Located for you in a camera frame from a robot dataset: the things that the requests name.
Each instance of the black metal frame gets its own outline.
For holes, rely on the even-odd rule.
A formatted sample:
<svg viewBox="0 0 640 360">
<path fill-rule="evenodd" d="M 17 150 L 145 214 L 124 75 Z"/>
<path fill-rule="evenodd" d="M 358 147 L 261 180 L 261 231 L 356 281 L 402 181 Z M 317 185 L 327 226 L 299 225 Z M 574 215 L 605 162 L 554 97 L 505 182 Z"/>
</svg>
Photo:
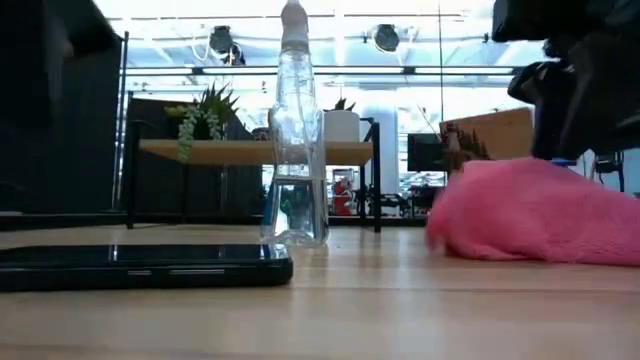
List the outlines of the black metal frame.
<svg viewBox="0 0 640 360">
<path fill-rule="evenodd" d="M 373 173 L 373 228 L 374 232 L 379 233 L 382 229 L 382 206 L 380 195 L 380 124 L 375 122 L 373 118 L 362 118 L 361 121 L 368 122 L 371 127 L 364 138 L 364 141 L 371 141 L 373 143 L 373 159 L 371 162 L 371 168 Z M 127 138 L 128 145 L 126 148 L 128 151 L 129 159 L 127 169 L 129 176 L 127 177 L 128 183 L 126 186 L 129 189 L 129 202 L 127 203 L 127 229 L 133 229 L 136 220 L 136 185 L 138 183 L 138 155 L 140 152 L 140 126 L 146 125 L 153 127 L 146 121 L 142 120 L 130 120 L 127 121 Z M 359 191 L 359 204 L 360 204 L 360 224 L 361 226 L 367 225 L 367 215 L 365 211 L 366 193 L 362 191 L 365 189 L 365 177 L 364 166 L 360 166 L 360 190 Z M 189 192 L 189 165 L 183 165 L 182 172 L 182 202 L 181 202 L 181 214 L 180 219 L 182 223 L 187 223 L 187 208 L 188 208 L 188 192 Z"/>
</svg>

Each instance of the wooden shelf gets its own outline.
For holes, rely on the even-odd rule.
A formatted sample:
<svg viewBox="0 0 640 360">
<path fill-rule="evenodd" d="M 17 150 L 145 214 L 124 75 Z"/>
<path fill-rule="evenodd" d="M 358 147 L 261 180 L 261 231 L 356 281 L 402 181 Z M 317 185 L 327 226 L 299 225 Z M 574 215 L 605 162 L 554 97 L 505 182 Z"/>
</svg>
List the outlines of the wooden shelf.
<svg viewBox="0 0 640 360">
<path fill-rule="evenodd" d="M 140 140 L 140 150 L 177 160 L 177 140 Z M 327 142 L 327 165 L 364 165 L 373 156 L 370 142 Z M 270 141 L 194 141 L 189 164 L 264 165 L 273 164 Z"/>
</svg>

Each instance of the microfiber cloth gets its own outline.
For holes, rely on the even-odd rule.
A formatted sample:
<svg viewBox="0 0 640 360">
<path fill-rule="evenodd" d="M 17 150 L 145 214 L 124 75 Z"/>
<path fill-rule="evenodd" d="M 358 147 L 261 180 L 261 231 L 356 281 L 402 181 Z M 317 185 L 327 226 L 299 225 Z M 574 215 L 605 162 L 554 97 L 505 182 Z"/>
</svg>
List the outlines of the microfiber cloth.
<svg viewBox="0 0 640 360">
<path fill-rule="evenodd" d="M 436 199 L 427 245 L 484 260 L 640 265 L 640 200 L 533 158 L 470 161 Z"/>
</svg>

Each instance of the smartphone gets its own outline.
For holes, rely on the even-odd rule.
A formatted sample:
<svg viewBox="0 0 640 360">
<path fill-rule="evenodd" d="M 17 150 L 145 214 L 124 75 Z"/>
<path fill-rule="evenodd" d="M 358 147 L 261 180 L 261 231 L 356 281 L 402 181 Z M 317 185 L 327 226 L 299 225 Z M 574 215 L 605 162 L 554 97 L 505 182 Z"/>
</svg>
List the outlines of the smartphone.
<svg viewBox="0 0 640 360">
<path fill-rule="evenodd" d="M 284 245 L 83 245 L 0 250 L 0 291 L 277 286 Z"/>
</svg>

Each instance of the wooden surface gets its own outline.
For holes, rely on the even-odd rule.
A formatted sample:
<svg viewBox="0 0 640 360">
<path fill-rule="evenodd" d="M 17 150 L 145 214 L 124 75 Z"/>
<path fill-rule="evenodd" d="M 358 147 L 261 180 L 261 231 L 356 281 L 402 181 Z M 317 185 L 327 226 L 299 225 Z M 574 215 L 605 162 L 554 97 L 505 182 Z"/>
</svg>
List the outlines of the wooden surface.
<svg viewBox="0 0 640 360">
<path fill-rule="evenodd" d="M 141 140 L 140 149 L 176 160 L 176 140 Z M 370 142 L 327 142 L 327 165 L 364 165 L 373 156 Z M 189 163 L 193 165 L 273 164 L 270 141 L 194 141 Z"/>
<path fill-rule="evenodd" d="M 0 359 L 638 359 L 635 269 L 429 256 L 422 229 L 334 228 L 288 287 L 0 295 Z M 255 228 L 0 233 L 32 244 L 255 241 Z"/>
</svg>

